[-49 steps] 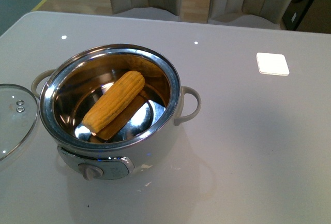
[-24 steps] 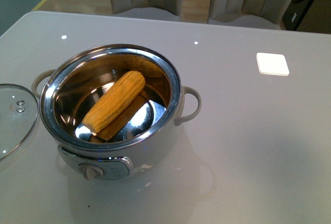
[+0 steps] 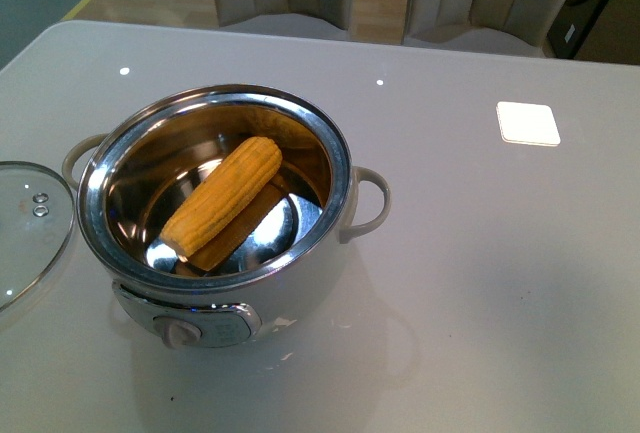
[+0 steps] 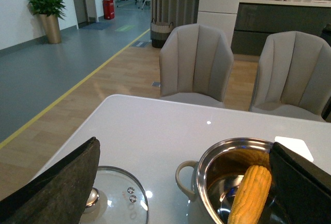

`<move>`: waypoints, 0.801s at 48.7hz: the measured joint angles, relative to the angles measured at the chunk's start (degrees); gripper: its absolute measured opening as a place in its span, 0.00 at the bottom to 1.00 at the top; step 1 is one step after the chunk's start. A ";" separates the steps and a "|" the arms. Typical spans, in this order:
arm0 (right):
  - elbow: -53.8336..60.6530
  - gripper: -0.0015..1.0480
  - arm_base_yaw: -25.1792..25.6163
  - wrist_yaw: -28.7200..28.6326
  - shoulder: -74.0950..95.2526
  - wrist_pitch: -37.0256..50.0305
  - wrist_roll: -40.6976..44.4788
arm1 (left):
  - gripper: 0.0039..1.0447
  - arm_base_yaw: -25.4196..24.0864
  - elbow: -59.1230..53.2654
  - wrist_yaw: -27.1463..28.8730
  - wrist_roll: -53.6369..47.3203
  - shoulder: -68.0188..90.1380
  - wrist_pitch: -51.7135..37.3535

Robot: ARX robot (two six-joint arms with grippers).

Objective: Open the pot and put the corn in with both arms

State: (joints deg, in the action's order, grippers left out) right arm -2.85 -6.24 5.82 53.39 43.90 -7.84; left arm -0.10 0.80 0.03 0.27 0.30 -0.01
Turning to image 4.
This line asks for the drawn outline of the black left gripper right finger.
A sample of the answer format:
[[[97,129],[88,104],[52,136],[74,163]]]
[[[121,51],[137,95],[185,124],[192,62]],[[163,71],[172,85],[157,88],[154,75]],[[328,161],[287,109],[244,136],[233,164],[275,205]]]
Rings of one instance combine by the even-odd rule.
[[[270,149],[269,164],[291,223],[330,223],[330,174],[279,142]]]

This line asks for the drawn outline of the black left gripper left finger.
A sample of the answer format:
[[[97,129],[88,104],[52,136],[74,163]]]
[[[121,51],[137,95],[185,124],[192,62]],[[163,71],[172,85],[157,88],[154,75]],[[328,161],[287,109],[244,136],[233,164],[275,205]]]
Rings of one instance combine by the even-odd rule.
[[[1,200],[1,223],[79,223],[99,157],[100,142],[92,137]]]

